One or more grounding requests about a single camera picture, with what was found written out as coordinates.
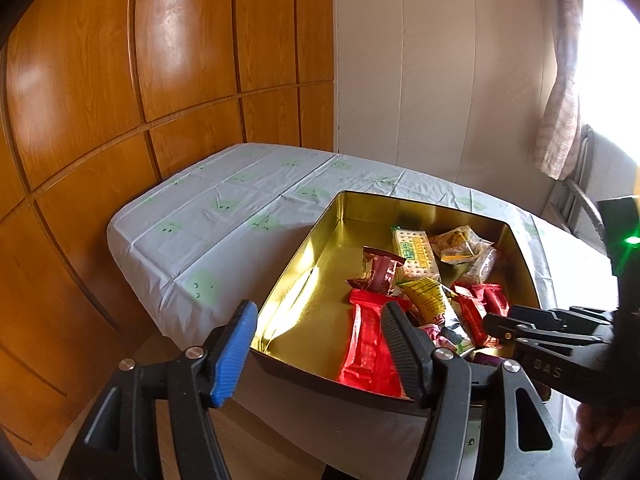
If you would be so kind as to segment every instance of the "white wall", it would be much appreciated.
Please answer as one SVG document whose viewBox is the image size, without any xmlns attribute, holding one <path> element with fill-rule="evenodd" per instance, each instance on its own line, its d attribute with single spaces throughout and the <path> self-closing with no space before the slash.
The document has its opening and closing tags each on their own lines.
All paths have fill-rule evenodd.
<svg viewBox="0 0 640 480">
<path fill-rule="evenodd" d="M 556 66 L 545 0 L 336 0 L 337 147 L 540 213 Z"/>
</svg>

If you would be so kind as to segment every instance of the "screw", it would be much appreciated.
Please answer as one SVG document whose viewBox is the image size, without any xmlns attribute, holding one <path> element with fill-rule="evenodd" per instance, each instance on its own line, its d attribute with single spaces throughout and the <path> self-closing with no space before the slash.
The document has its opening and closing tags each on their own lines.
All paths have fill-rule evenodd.
<svg viewBox="0 0 640 480">
<path fill-rule="evenodd" d="M 130 372 L 135 367 L 136 367 L 136 362 L 130 357 L 123 359 L 122 361 L 120 361 L 120 364 L 118 364 L 118 368 L 123 372 Z"/>
<path fill-rule="evenodd" d="M 504 366 L 505 370 L 513 374 L 520 371 L 520 363 L 513 359 L 505 359 L 502 366 Z"/>
<path fill-rule="evenodd" d="M 187 348 L 184 352 L 187 359 L 200 359 L 204 355 L 204 348 L 201 346 L 192 346 Z"/>
<path fill-rule="evenodd" d="M 433 351 L 433 355 L 441 361 L 449 361 L 450 359 L 453 359 L 453 352 L 447 348 L 436 348 Z"/>
</svg>

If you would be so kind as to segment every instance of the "blue gripper pad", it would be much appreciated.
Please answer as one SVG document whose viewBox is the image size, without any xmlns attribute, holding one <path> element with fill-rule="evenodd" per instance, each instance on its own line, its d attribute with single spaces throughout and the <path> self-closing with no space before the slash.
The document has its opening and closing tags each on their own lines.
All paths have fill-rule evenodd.
<svg viewBox="0 0 640 480">
<path fill-rule="evenodd" d="M 234 394 L 258 325 L 258 308 L 247 301 L 226 346 L 216 361 L 211 400 L 216 408 Z"/>
</svg>

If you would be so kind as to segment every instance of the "table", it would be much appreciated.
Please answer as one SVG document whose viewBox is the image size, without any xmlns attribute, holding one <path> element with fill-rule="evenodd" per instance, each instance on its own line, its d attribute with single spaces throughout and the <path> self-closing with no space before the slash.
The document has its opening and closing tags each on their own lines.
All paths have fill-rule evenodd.
<svg viewBox="0 0 640 480">
<path fill-rule="evenodd" d="M 508 222 L 542 308 L 617 305 L 608 259 L 529 212 L 416 171 L 291 146 L 238 144 L 211 155 L 121 209 L 108 226 L 108 243 L 156 325 L 184 349 L 225 324 L 242 299 L 264 302 L 341 190 Z M 287 383 L 251 357 L 235 398 L 306 452 L 372 480 L 406 477 L 425 424 Z M 575 402 L 555 392 L 548 408 L 570 449 Z"/>
</svg>

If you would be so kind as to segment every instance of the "metal chair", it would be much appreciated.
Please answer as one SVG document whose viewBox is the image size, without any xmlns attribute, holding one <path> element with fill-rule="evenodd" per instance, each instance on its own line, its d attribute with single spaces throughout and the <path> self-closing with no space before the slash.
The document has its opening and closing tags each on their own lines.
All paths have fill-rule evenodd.
<svg viewBox="0 0 640 480">
<path fill-rule="evenodd" d="M 598 200 L 634 194 L 638 165 L 588 124 L 580 133 L 574 172 L 554 186 L 543 212 L 547 221 L 606 254 Z"/>
</svg>

